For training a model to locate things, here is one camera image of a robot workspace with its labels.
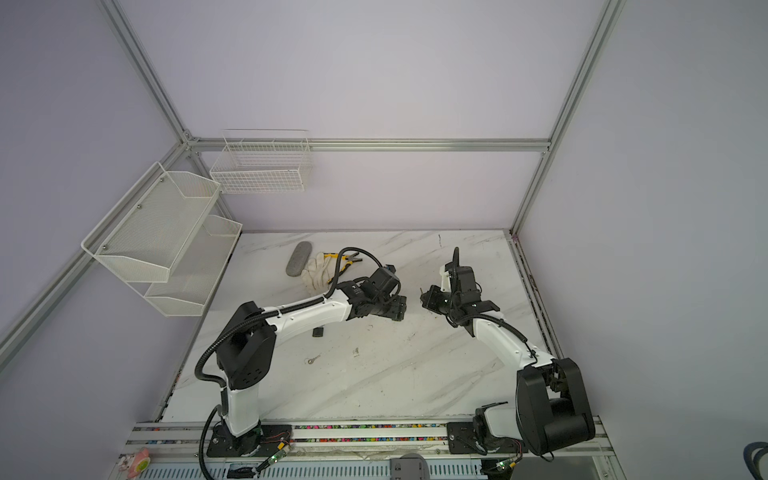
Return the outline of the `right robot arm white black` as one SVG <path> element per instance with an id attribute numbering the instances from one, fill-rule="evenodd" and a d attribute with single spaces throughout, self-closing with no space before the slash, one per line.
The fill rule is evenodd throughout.
<path id="1" fill-rule="evenodd" d="M 471 267 L 453 260 L 440 278 L 422 293 L 422 307 L 466 330 L 515 370 L 512 399 L 475 410 L 472 448 L 488 454 L 501 442 L 516 441 L 520 452 L 542 457 L 592 440 L 596 427 L 577 363 L 539 348 L 509 323 L 500 307 L 482 298 Z"/>

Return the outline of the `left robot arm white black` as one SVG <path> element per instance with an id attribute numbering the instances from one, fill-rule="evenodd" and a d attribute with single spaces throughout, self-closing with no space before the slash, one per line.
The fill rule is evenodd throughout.
<path id="1" fill-rule="evenodd" d="M 225 328 L 201 354 L 194 375 L 218 386 L 220 403 L 208 453 L 223 456 L 264 456 L 267 449 L 290 436 L 285 427 L 266 433 L 258 406 L 259 383 L 267 376 L 276 347 L 329 324 L 375 316 L 401 321 L 407 298 L 393 265 L 373 274 L 336 284 L 329 292 L 286 306 L 263 309 L 241 304 Z"/>

